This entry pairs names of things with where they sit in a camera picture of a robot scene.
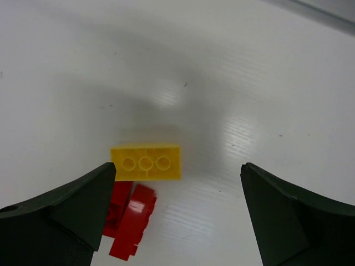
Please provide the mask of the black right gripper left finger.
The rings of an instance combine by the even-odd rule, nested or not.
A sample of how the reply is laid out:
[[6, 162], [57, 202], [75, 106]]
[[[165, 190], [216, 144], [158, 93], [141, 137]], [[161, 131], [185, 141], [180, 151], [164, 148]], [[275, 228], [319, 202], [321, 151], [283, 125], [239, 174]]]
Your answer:
[[90, 265], [116, 169], [107, 162], [37, 197], [1, 209], [1, 265]]

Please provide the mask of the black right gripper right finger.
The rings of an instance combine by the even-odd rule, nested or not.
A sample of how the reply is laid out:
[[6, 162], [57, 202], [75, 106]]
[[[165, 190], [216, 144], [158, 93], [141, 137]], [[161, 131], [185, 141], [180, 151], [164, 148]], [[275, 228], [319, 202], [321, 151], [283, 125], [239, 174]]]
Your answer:
[[263, 265], [354, 265], [354, 206], [248, 162], [241, 183]]

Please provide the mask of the yellow long lego brick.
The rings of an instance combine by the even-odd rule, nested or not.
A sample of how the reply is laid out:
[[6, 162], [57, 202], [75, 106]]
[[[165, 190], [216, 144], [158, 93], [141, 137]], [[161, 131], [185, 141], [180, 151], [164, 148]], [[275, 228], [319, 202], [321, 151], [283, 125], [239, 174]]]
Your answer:
[[171, 143], [124, 144], [110, 149], [116, 181], [181, 179], [181, 148]]

